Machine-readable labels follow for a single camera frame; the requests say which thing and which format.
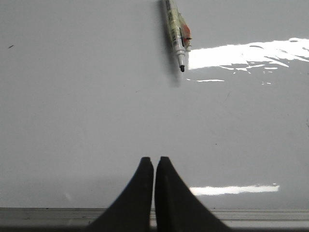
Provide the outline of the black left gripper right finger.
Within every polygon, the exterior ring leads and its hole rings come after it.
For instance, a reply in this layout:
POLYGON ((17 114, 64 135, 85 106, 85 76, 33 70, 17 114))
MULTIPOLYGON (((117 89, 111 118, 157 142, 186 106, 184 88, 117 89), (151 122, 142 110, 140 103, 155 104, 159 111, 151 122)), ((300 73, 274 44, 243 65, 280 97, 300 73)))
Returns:
POLYGON ((190 191, 168 157, 161 157, 154 188, 159 232, 231 232, 190 191))

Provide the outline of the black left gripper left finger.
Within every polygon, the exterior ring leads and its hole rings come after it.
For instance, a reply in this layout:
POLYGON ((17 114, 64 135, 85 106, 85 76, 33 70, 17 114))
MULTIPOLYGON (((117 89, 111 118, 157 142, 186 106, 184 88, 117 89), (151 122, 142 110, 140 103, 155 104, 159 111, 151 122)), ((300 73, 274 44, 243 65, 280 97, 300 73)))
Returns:
POLYGON ((148 232, 153 180, 154 168, 151 159, 143 157, 118 198, 84 230, 86 232, 148 232))

